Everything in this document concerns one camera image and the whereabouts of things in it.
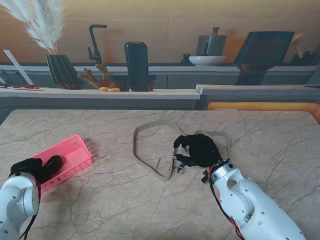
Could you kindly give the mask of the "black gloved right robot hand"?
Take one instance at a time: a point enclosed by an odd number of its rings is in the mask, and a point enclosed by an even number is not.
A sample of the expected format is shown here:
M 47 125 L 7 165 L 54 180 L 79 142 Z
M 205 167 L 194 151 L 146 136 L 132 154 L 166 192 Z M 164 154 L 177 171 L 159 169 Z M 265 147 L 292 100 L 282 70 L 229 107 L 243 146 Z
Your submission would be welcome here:
M 177 149 L 179 146 L 183 148 L 189 147 L 189 156 L 182 154 L 175 155 L 177 161 L 188 167 L 199 166 L 207 168 L 223 160 L 214 141 L 202 133 L 186 136 L 180 135 L 174 141 L 173 148 Z

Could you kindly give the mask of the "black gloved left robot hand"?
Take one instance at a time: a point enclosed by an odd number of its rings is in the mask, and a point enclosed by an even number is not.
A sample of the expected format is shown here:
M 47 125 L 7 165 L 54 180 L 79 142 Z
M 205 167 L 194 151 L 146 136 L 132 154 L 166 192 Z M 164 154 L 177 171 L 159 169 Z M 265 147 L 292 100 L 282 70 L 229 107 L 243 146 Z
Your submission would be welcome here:
M 15 163 L 10 169 L 9 177 L 18 173 L 29 173 L 37 182 L 43 184 L 52 179 L 62 165 L 62 158 L 58 155 L 51 157 L 44 165 L 41 158 L 28 158 Z

